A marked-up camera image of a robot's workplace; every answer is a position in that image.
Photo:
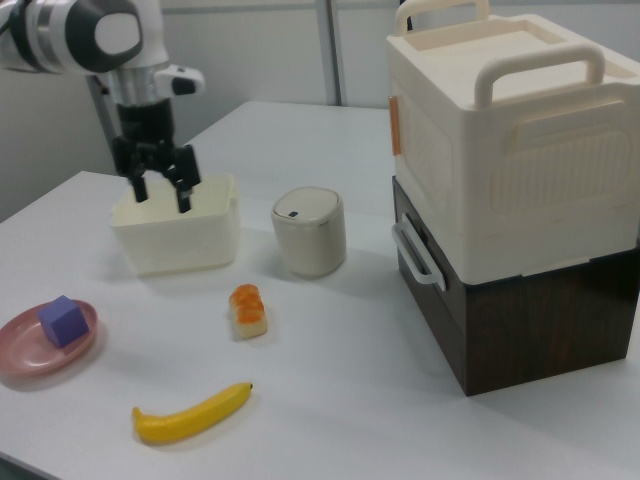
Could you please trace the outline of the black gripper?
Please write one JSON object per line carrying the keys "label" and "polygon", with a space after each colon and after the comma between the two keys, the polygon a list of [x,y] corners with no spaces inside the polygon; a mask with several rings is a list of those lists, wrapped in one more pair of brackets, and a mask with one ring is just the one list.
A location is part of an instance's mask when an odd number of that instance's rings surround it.
{"label": "black gripper", "polygon": [[117,104],[121,133],[112,141],[112,154],[119,176],[133,188],[137,202],[148,199],[145,171],[163,172],[173,185],[178,211],[191,209],[193,188],[201,182],[191,145],[174,146],[175,132],[171,102],[168,99],[145,105]]}

